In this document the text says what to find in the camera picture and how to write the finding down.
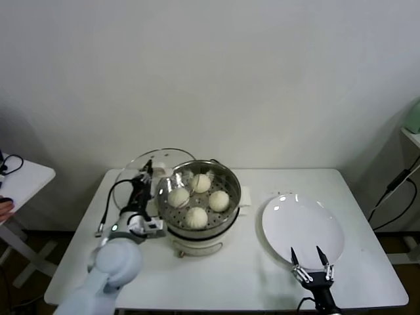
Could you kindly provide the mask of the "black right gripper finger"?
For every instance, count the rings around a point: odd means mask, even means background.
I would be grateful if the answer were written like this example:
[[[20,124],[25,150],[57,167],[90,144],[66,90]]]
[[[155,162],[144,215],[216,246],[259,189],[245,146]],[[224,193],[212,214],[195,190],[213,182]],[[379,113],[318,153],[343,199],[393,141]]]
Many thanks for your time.
[[[310,283],[309,273],[299,264],[299,260],[293,248],[291,248],[291,263],[292,263],[292,274],[295,279],[300,283]]]
[[[324,267],[325,272],[325,279],[327,281],[333,281],[334,280],[334,265],[329,263],[329,260],[326,256],[326,254],[320,249],[319,246],[316,246],[318,256],[321,260],[322,266]]]

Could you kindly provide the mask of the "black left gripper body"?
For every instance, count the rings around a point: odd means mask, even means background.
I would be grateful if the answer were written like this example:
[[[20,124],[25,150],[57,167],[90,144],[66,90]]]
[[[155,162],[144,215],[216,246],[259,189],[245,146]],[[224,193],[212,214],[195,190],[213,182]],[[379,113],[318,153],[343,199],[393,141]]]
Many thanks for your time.
[[[126,206],[127,211],[139,213],[142,217],[149,217],[147,213],[148,202],[152,199],[151,195],[151,181],[132,179],[131,184],[133,191],[129,197],[128,204]]]

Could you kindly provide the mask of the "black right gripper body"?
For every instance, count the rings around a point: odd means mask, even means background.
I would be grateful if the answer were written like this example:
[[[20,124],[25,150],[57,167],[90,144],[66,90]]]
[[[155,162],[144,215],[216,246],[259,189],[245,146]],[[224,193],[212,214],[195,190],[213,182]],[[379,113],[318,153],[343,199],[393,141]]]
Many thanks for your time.
[[[340,314],[340,308],[335,304],[330,291],[333,281],[326,280],[324,272],[312,272],[309,275],[312,277],[312,281],[302,281],[301,285],[312,293],[318,313]]]

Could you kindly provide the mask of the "person's bare hand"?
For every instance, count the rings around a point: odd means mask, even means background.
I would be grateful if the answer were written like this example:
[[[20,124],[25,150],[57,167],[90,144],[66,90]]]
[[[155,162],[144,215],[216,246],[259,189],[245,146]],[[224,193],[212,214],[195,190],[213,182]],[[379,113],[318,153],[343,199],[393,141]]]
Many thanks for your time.
[[[14,201],[11,198],[0,197],[0,222],[8,220],[13,215]]]

